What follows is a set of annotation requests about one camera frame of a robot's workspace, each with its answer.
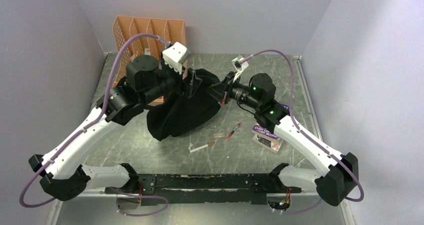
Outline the black student backpack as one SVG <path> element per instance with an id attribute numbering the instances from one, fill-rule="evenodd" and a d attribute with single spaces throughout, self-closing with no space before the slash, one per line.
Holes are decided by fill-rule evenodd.
<path id="1" fill-rule="evenodd" d="M 202 83 L 193 97 L 172 94 L 165 103 L 154 106 L 147 113 L 147 129 L 156 140 L 184 135 L 209 121 L 220 110 L 218 102 L 207 93 L 207 88 L 218 83 L 219 78 L 203 68 L 195 72 Z"/>

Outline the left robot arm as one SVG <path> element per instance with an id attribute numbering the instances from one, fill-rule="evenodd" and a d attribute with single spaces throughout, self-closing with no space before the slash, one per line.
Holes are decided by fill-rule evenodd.
<path id="1" fill-rule="evenodd" d="M 168 55 L 160 59 L 138 56 L 125 72 L 67 140 L 51 152 L 29 159 L 31 168 L 41 177 L 43 191 L 53 198 L 68 201 L 86 190 L 109 187 L 134 192 L 139 176 L 130 164 L 95 167 L 85 165 L 84 160 L 107 133 L 150 110 L 158 97 L 192 97 L 202 83 L 195 70 L 184 68 L 181 59 Z"/>

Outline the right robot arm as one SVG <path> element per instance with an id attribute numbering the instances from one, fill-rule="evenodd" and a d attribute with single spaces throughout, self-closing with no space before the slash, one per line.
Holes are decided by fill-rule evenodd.
<path id="1" fill-rule="evenodd" d="M 275 100 L 276 86 L 268 74 L 255 74 L 248 85 L 241 84 L 235 76 L 230 72 L 207 92 L 222 105 L 234 100 L 252 108 L 262 128 L 292 145 L 314 166 L 314 169 L 305 169 L 284 163 L 273 170 L 270 187 L 275 192 L 285 188 L 316 191 L 331 206 L 346 200 L 359 180 L 357 157 L 350 152 L 342 154 L 305 129 L 290 114 L 289 108 Z"/>

